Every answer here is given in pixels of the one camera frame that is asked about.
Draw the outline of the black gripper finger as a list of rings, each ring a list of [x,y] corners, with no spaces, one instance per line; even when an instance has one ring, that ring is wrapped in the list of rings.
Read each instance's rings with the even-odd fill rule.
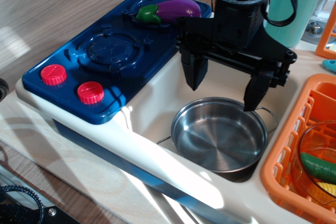
[[[273,71],[260,71],[251,75],[244,95],[244,111],[254,111],[260,104],[274,77]]]
[[[202,53],[192,50],[185,44],[180,44],[179,51],[186,83],[195,91],[207,73],[208,60]]]

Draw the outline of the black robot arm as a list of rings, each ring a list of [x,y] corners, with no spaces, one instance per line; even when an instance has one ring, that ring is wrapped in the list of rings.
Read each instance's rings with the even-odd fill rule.
[[[212,60],[250,74],[245,111],[254,110],[269,88],[283,86],[297,55],[264,29],[269,0],[215,0],[212,18],[180,17],[176,45],[185,79],[197,89]],[[290,0],[293,8],[298,0]]]

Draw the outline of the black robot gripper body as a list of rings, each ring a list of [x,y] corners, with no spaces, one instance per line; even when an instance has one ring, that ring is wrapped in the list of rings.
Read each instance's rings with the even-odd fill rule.
[[[269,0],[215,0],[214,17],[180,17],[180,44],[200,52],[213,60],[250,75],[273,71],[272,88],[283,86],[289,75],[289,66],[296,54],[277,42],[264,29],[264,22],[277,27],[289,25],[296,11],[283,21],[270,20],[267,13]],[[293,8],[298,1],[291,0]]]

